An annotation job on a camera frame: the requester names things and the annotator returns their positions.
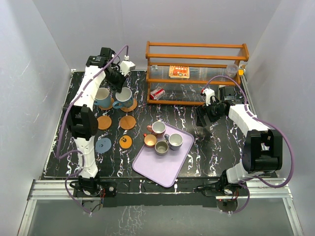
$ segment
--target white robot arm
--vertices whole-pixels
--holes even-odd
[[[246,137],[240,162],[223,171],[219,189],[222,190],[227,185],[238,185],[239,182],[253,176],[279,170],[282,167],[283,137],[277,130],[270,129],[253,119],[255,115],[246,110],[247,105],[240,100],[220,102],[213,95],[206,98],[207,100],[211,103],[206,102],[196,108],[197,126],[207,125],[204,117],[208,117],[210,122],[215,122],[226,115],[237,124]]]
[[[95,163],[94,136],[97,132],[98,123],[93,114],[93,105],[95,96],[100,84],[105,79],[109,86],[121,92],[122,86],[135,68],[135,64],[128,61],[129,57],[125,56],[125,60],[117,64],[113,64],[102,71],[95,78],[94,76],[104,67],[114,56],[115,52],[109,48],[102,48],[99,56],[90,56],[82,83],[74,99],[81,94],[70,109],[66,124],[76,143],[79,155],[79,165],[83,168],[79,174],[79,189],[87,194],[98,191],[97,185],[98,168]]]

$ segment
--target coaster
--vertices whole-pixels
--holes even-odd
[[[108,111],[108,110],[110,110],[110,109],[112,109],[113,108],[113,102],[114,102],[114,99],[113,98],[111,98],[110,99],[110,106],[109,107],[107,107],[107,108],[104,108],[104,107],[101,107],[101,106],[98,106],[101,110],[103,110],[103,111]]]
[[[120,110],[122,110],[123,112],[131,112],[137,107],[137,105],[138,105],[138,102],[134,98],[133,99],[133,105],[131,107],[121,107]]]
[[[132,145],[132,139],[129,135],[123,135],[120,139],[119,139],[119,145],[123,148],[123,149],[127,149],[129,147],[131,147]]]
[[[125,130],[132,129],[136,125],[136,119],[133,116],[125,116],[121,118],[119,125]]]
[[[99,139],[95,144],[95,151],[99,154],[107,152],[112,146],[112,142],[109,138]]]
[[[97,121],[100,130],[108,129],[112,125],[112,119],[109,116],[101,116],[97,118]]]

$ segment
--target cup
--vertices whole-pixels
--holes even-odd
[[[172,135],[165,134],[164,137],[168,141],[169,147],[172,150],[177,151],[178,149],[181,148],[183,144],[183,137],[180,134],[177,133],[174,133]]]
[[[153,148],[157,143],[157,138],[153,134],[143,134],[144,144],[148,148]]]
[[[157,155],[164,156],[168,151],[168,144],[166,141],[158,141],[155,145]]]
[[[118,109],[131,107],[133,105],[132,91],[129,88],[123,87],[122,92],[117,92],[115,96],[117,101],[113,103],[113,108]]]
[[[230,65],[227,65],[225,74],[230,78],[234,78],[237,74],[237,71],[238,71],[238,65],[230,64]]]
[[[107,88],[99,88],[95,96],[95,105],[108,108],[112,104],[109,90]]]
[[[153,125],[148,125],[147,130],[160,139],[163,138],[165,134],[166,125],[162,121],[156,121]]]

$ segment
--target white wall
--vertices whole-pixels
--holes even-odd
[[[70,70],[31,0],[0,0],[0,228],[16,235],[46,161]]]
[[[130,46],[146,68],[147,40],[247,43],[253,52],[280,0],[33,0],[70,68],[101,47]]]
[[[314,38],[315,2],[283,0],[246,67],[260,118],[278,125],[296,155],[289,184],[305,235],[315,231]],[[287,147],[281,175],[290,168]]]

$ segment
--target teal mug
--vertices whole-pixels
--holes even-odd
[[[133,105],[132,91],[129,88],[123,87],[122,92],[120,93],[117,92],[115,96],[116,96],[117,101],[113,103],[113,108],[115,109],[122,108],[122,107],[128,108]]]
[[[95,96],[95,105],[108,108],[111,105],[111,97],[107,88],[99,88]]]

